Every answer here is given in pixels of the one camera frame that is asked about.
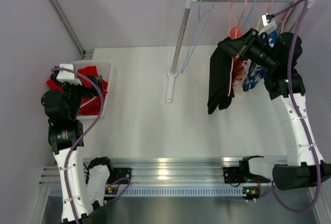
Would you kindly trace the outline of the red trousers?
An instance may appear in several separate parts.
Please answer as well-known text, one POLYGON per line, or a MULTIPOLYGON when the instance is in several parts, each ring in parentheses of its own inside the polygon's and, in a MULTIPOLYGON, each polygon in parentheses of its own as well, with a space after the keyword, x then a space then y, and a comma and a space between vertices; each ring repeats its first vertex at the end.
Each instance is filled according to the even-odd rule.
POLYGON ((110 79, 110 64, 77 62, 55 67, 46 84, 84 119, 104 113, 110 79))

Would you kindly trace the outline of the black trousers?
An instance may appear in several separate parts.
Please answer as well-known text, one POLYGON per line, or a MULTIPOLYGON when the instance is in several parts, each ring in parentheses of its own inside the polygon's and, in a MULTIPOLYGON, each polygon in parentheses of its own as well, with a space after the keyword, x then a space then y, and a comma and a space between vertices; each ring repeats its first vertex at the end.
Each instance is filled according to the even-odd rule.
POLYGON ((215 49, 209 63, 209 87, 207 111, 211 115, 216 109, 227 109, 234 92, 232 87, 232 58, 219 47, 215 49))

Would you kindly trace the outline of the pink hanger of black trousers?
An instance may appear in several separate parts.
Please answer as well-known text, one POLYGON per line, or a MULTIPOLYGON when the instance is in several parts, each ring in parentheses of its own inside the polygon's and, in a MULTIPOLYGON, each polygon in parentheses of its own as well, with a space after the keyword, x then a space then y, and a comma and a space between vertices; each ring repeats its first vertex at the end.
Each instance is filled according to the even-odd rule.
POLYGON ((240 53, 238 52, 237 48, 234 47, 236 41, 241 38, 242 33, 239 28, 239 24, 241 19, 244 16, 247 7, 247 0, 245 0, 244 8, 242 14, 240 15, 239 19, 236 19, 235 13, 235 6, 234 3, 231 3, 230 6, 230 15, 229 15, 229 33, 228 37, 230 38, 230 53, 229 56, 231 57, 231 68, 230 68, 230 85, 234 93, 240 91, 240 82, 242 81, 245 75, 245 65, 246 62, 240 61, 240 53))

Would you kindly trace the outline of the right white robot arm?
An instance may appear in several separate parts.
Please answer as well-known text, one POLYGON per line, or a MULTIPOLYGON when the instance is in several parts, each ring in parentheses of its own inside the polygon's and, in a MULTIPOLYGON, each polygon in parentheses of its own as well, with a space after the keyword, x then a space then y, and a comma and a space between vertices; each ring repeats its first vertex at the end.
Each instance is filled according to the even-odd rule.
POLYGON ((330 179, 330 164, 326 163, 314 140, 306 108, 306 89, 296 70, 303 52, 297 33, 282 33, 270 46, 255 29, 237 39, 226 38, 217 49, 223 58, 250 59, 261 66, 266 75, 264 85, 281 121, 287 148, 285 164, 274 163, 271 169, 261 157, 250 158, 251 174, 274 181, 279 190, 318 187, 330 179))

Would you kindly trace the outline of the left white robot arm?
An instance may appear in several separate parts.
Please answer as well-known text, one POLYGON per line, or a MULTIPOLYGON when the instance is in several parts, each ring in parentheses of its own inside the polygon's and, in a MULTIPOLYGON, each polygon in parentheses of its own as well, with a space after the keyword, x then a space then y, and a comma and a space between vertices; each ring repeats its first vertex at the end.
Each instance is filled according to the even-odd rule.
POLYGON ((57 163, 62 188, 62 223, 106 223, 104 191, 114 171, 108 157, 93 159, 84 169, 83 138, 102 116, 103 107, 91 125, 78 119, 83 98, 97 96, 104 103, 101 77, 85 76, 67 64, 54 67, 51 80, 59 89, 43 94, 41 104, 48 118, 48 143, 57 163))

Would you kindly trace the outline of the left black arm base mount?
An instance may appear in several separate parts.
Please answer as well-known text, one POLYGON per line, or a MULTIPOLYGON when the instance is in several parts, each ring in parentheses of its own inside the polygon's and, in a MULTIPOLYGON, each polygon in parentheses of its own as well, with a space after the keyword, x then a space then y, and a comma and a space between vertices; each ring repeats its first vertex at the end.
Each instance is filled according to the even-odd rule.
POLYGON ((110 172, 110 176, 107 179, 107 184, 111 184, 114 181, 116 181, 117 179, 120 179, 122 177, 127 177, 129 179, 131 179, 131 174, 132 174, 132 168, 114 168, 111 172, 110 172))

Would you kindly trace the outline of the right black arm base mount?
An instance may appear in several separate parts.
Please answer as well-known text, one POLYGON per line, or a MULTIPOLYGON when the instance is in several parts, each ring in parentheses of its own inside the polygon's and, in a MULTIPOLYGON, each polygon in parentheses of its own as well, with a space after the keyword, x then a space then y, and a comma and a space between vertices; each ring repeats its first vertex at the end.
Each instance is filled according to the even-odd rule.
POLYGON ((260 183, 270 183, 271 180, 250 173, 246 169, 241 169, 240 167, 224 167, 223 169, 223 177, 224 182, 227 184, 243 184, 243 183, 257 183, 260 180, 260 183))

